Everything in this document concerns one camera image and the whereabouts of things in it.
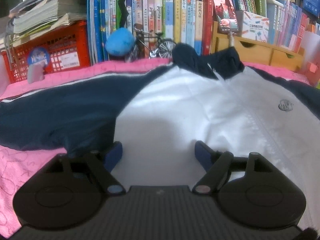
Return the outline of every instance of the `plastic basket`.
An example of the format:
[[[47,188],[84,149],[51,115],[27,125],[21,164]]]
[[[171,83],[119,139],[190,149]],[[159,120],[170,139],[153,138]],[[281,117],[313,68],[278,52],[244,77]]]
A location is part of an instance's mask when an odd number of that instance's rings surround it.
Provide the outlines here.
[[[75,70],[91,65],[87,42],[87,22],[80,21],[12,48],[11,55],[14,61],[11,64],[12,69],[10,69],[8,58],[4,57],[11,83],[27,79],[28,57],[35,48],[46,50],[50,57],[44,74]]]

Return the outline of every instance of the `wooden drawer organizer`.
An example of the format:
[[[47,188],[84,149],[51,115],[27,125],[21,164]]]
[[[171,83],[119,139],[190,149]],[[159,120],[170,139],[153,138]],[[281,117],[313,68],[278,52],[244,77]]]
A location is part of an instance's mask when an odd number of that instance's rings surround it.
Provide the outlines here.
[[[229,39],[226,34],[217,32],[218,23],[213,24],[213,35],[211,43],[211,53],[229,47]],[[253,62],[274,67],[283,67],[292,71],[301,68],[303,62],[304,49],[299,53],[283,49],[265,42],[249,40],[235,36],[235,48],[240,60]]]

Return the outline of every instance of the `blue sticker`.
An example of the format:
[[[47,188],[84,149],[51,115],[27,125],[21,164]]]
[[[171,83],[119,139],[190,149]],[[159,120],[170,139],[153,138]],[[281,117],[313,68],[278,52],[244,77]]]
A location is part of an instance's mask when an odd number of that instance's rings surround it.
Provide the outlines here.
[[[45,66],[47,66],[50,62],[50,55],[45,48],[37,47],[30,51],[28,56],[29,65],[42,61],[45,62]]]

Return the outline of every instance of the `wooden drawer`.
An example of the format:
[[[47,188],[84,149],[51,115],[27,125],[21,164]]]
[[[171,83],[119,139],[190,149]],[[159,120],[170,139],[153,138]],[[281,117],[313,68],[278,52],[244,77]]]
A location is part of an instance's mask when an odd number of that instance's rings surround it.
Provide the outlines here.
[[[297,53],[288,54],[277,49],[273,49],[271,57],[271,66],[284,67],[291,71],[295,71],[297,68],[301,68],[303,62],[303,56]]]
[[[241,41],[240,39],[241,38],[235,37],[235,48],[239,54],[241,61],[269,65],[272,48],[268,48],[255,43]],[[216,51],[220,51],[228,47],[228,38],[217,37]]]

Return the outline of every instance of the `blue ball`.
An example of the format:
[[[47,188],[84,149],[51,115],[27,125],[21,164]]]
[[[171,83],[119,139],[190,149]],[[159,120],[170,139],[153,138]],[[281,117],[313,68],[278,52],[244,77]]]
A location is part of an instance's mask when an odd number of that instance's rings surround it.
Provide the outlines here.
[[[126,28],[120,28],[109,36],[106,50],[110,55],[122,57],[131,51],[134,41],[131,32]]]

